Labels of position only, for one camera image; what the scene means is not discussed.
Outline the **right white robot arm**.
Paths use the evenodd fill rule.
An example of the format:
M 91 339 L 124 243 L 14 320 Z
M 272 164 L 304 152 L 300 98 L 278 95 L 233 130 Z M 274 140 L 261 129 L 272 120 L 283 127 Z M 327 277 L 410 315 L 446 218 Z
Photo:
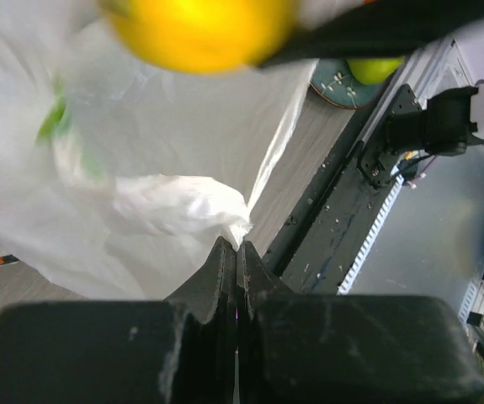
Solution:
M 259 62 L 268 68 L 309 59 L 365 61 L 407 56 L 484 19 L 484 1 L 374 1 L 298 31 Z M 424 110 L 396 116 L 386 124 L 393 154 L 424 149 L 456 156 L 484 144 L 484 84 L 452 88 L 431 98 Z

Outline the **white plastic bag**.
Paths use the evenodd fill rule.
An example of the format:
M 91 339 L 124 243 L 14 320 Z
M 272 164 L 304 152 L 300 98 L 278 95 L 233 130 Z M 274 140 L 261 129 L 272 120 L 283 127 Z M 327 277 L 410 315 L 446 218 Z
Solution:
M 93 299 L 161 299 L 239 247 L 315 65 L 139 61 L 91 1 L 0 1 L 0 244 Z

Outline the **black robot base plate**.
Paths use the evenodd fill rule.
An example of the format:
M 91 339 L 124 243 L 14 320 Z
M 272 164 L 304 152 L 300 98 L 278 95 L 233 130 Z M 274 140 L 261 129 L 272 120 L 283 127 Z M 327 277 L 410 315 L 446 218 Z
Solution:
M 401 178 L 385 147 L 388 119 L 419 111 L 407 84 L 354 113 L 263 255 L 295 292 L 344 294 Z

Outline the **fake yellow lemon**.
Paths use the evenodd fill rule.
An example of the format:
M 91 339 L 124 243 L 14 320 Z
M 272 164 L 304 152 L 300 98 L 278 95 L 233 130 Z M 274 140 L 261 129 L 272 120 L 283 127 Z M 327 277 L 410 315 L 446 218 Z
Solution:
M 105 19 L 137 58 L 176 72 L 256 66 L 294 31 L 297 1 L 101 1 Z

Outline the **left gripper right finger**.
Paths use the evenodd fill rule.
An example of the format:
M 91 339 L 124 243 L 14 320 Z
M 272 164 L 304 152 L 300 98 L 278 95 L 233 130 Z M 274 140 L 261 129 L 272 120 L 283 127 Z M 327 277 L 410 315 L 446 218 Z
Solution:
M 479 403 L 484 374 L 457 315 L 422 295 L 303 295 L 237 253 L 243 403 Z

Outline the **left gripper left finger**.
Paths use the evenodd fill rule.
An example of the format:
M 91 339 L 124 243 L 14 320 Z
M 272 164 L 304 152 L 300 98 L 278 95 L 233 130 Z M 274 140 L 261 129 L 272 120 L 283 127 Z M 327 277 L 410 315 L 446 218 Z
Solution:
M 237 258 L 156 301 L 32 302 L 0 310 L 0 403 L 230 403 Z

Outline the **fake green apple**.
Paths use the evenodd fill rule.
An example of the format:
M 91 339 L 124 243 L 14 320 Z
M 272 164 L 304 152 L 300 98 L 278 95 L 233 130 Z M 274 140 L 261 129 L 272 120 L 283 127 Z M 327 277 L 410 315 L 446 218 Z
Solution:
M 384 82 L 403 62 L 403 57 L 347 60 L 354 78 L 364 85 Z

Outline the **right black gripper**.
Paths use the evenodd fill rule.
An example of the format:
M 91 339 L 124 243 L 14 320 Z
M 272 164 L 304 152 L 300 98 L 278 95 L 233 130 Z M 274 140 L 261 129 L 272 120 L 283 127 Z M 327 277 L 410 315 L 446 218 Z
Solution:
M 484 1 L 375 1 L 296 30 L 259 68 L 309 59 L 406 56 L 484 19 Z

